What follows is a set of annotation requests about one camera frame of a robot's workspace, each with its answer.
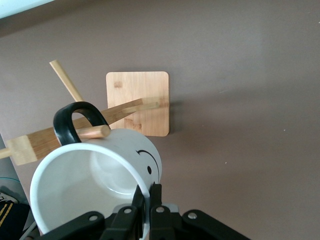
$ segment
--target mug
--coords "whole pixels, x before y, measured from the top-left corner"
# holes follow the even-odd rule
[[[147,137],[113,129],[107,137],[81,142],[73,113],[84,115],[92,126],[108,124],[88,102],[71,103],[55,114],[53,128],[62,146],[41,161],[30,187],[32,213],[44,234],[89,211],[108,217],[117,206],[132,203],[137,185],[148,209],[149,189],[162,174],[160,155]],[[144,237],[150,229],[148,214]]]

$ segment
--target wooden base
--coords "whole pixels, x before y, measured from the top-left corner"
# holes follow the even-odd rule
[[[159,108],[140,110],[110,125],[111,129],[133,129],[145,136],[169,133],[169,75],[164,71],[109,72],[106,75],[108,108],[143,99]]]

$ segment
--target black mug handle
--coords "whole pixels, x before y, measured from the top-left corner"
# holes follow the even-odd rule
[[[101,112],[91,103],[86,101],[73,102],[57,111],[53,118],[54,133],[62,146],[81,143],[72,122],[73,113],[85,116],[93,127],[109,125]]]

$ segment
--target striped cloth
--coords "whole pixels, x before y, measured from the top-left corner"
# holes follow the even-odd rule
[[[26,204],[0,202],[0,240],[18,240],[21,237],[29,210]]]

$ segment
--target wooden peg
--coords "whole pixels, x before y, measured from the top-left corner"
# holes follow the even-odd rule
[[[0,149],[0,159],[4,159],[11,156],[10,148]]]
[[[130,113],[135,113],[137,111],[142,111],[142,110],[157,109],[159,107],[160,107],[160,104],[158,102],[152,102],[152,103],[142,104],[138,106],[127,107],[123,109],[122,112],[125,114],[130,114]]]
[[[105,138],[110,134],[110,132],[110,127],[108,127],[107,125],[76,129],[76,133],[81,139]]]
[[[82,96],[80,95],[78,90],[76,89],[73,82],[70,80],[66,71],[63,69],[61,64],[58,62],[58,60],[51,61],[50,65],[53,68],[53,70],[55,71],[55,73],[58,75],[58,77],[61,79],[61,81],[63,82],[64,86],[69,91],[69,93],[71,94],[73,99],[76,102],[83,102],[84,99],[82,98]]]

